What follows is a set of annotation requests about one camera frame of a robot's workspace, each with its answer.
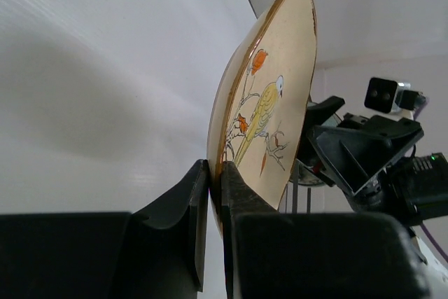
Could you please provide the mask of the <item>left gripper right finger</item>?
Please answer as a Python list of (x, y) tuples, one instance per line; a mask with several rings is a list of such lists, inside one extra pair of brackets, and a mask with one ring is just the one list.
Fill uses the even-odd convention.
[(409, 235), (378, 213), (282, 214), (232, 162), (220, 174), (229, 298), (429, 298)]

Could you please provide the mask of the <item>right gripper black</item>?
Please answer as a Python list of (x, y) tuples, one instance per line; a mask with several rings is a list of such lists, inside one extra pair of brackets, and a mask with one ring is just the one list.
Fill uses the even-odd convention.
[[(298, 183), (335, 182), (354, 196), (353, 210), (382, 212), (403, 225), (446, 216), (447, 160), (442, 153), (415, 156), (421, 125), (350, 113), (342, 122), (337, 111), (344, 104), (337, 96), (308, 99), (295, 159)], [(355, 130), (337, 127), (341, 122)]]

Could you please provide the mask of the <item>beige bird plate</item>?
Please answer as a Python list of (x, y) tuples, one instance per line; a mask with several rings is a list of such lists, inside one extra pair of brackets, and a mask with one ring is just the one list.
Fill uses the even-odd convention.
[(314, 0), (273, 0), (234, 50), (211, 110), (206, 158), (216, 225), (223, 227), (221, 174), (277, 208), (293, 171), (317, 58)]

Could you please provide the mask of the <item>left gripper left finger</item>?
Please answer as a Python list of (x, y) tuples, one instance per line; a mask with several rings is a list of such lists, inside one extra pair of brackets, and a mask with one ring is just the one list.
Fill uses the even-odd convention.
[(196, 298), (209, 166), (198, 160), (137, 212), (1, 217), (2, 298)]

